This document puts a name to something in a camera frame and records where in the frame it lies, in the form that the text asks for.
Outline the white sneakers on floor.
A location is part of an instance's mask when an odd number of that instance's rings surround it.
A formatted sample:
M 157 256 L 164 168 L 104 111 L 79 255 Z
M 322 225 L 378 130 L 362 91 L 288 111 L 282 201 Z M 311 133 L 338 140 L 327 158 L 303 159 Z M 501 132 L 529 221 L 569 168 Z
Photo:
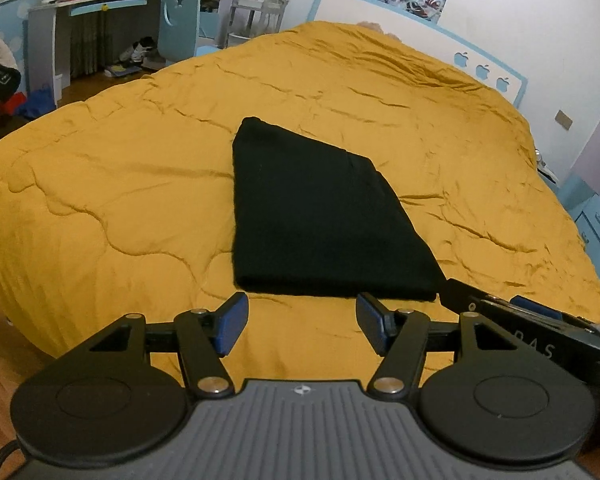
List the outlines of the white sneakers on floor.
M 143 36 L 133 42 L 118 57 L 124 67 L 140 67 L 144 70 L 161 70 L 166 60 L 159 54 L 157 43 L 151 36 Z

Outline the blue bedside cabinet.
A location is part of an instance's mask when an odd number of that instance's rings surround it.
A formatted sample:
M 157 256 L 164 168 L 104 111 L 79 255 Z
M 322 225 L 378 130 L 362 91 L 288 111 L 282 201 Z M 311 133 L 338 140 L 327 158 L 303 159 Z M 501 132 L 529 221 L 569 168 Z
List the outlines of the blue bedside cabinet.
M 559 188 L 558 200 L 576 224 L 585 252 L 600 278 L 600 194 L 577 174 L 570 174 Z

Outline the wall switch plate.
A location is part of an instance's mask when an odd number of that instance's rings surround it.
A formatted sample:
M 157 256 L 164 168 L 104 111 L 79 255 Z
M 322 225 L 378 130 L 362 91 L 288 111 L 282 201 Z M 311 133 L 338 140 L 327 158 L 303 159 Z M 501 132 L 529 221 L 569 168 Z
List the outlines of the wall switch plate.
M 556 113 L 555 122 L 557 122 L 558 125 L 564 128 L 566 131 L 568 131 L 573 124 L 572 119 L 562 110 L 558 110 Z

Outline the black garment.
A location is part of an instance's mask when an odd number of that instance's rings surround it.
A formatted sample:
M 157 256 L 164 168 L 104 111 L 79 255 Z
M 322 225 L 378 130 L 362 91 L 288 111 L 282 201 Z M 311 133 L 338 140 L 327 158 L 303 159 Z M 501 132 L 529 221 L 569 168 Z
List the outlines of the black garment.
M 445 276 L 366 157 L 257 118 L 233 141 L 233 268 L 261 294 L 431 301 Z

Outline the white desk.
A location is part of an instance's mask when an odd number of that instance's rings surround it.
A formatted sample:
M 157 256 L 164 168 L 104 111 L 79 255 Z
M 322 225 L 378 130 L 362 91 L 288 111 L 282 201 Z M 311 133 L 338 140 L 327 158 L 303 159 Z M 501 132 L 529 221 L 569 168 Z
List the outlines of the white desk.
M 216 8 L 210 12 L 203 1 L 196 55 L 222 48 L 218 8 L 230 0 L 212 0 Z M 158 48 L 159 23 L 160 0 L 69 0 L 34 6 L 28 17 L 28 89 L 50 90 L 59 101 L 72 78 L 114 64 L 143 36 L 154 38 Z

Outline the light blue chair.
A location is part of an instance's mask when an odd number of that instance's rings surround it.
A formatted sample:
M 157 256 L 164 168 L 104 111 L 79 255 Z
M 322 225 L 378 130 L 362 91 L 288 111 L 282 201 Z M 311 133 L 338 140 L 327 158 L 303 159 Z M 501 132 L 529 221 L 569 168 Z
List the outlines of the light blue chair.
M 160 0 L 158 52 L 168 63 L 196 55 L 200 0 Z

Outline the white blue headboard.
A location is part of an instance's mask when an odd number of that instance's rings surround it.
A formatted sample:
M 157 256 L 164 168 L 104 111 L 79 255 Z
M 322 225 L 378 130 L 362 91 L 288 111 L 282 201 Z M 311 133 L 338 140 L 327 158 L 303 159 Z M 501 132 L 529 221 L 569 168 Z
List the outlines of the white blue headboard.
M 528 79 L 494 55 L 449 30 L 376 0 L 314 0 L 309 22 L 376 23 L 407 46 L 448 63 L 518 107 Z

